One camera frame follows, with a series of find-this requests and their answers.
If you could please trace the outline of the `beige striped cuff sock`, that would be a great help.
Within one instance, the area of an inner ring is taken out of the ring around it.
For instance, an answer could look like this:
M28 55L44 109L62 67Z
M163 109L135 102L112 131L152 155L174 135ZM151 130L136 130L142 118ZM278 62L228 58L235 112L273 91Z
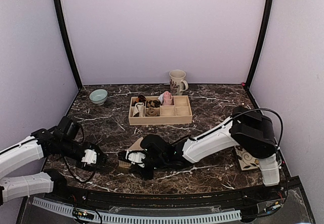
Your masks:
M143 160L146 155L144 149L140 146L143 137L135 141L127 150L118 153L118 166L121 169L130 169L132 166L144 168Z

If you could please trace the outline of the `wooden compartment organizer box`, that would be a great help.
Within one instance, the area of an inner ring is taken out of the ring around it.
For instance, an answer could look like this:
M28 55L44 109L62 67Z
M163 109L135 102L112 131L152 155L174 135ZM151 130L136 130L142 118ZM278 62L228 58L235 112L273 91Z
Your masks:
M129 108L129 125L171 125L192 123L192 110L188 96L173 96L173 104L159 107L158 117L133 117L133 110L137 97L131 97Z

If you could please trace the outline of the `pink patterned long sock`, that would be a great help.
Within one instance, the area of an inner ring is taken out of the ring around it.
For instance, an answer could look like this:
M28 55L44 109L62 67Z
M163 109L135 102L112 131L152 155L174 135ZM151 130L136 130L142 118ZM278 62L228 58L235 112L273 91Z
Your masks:
M160 104L163 106L170 106L173 104L173 95L169 91L165 91L158 97Z

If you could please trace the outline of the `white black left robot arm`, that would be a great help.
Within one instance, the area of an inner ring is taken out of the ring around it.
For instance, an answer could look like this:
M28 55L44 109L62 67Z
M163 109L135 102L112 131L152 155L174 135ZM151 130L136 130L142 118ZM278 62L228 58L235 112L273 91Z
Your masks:
M41 128L19 143L1 151L1 204L10 200L42 193L52 193L61 202L71 198L66 178L55 169L36 174L9 177L13 171L34 161L59 155L76 161L76 167L95 174L104 171L108 157L96 144L75 140L82 126L62 117L59 124L50 129Z

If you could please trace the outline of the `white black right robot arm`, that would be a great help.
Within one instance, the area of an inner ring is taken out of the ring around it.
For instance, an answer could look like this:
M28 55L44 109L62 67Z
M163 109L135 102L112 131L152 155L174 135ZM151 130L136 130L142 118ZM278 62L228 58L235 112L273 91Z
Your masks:
M143 179L151 180L155 169L181 170L209 155L241 146L259 161L264 185L258 196L268 201L277 194L280 182L280 140L275 139L272 120L261 111L238 106L216 127L197 137L185 136L173 144L149 134L118 153L119 166L136 170Z

